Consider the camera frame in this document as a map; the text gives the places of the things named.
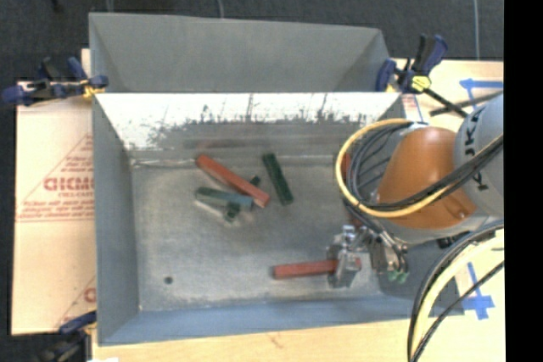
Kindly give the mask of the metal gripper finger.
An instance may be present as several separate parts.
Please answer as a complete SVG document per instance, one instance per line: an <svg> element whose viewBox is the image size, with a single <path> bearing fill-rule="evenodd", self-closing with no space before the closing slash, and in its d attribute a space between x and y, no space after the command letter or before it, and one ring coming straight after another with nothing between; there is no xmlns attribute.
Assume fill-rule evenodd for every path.
<svg viewBox="0 0 543 362"><path fill-rule="evenodd" d="M360 253L357 251L360 232L353 225L343 225L342 231L333 237L327 247L327 259L338 263L360 263Z"/></svg>
<svg viewBox="0 0 543 362"><path fill-rule="evenodd" d="M328 274L327 283L334 289L350 287L359 272L360 266L357 264L337 263Z"/></svg>

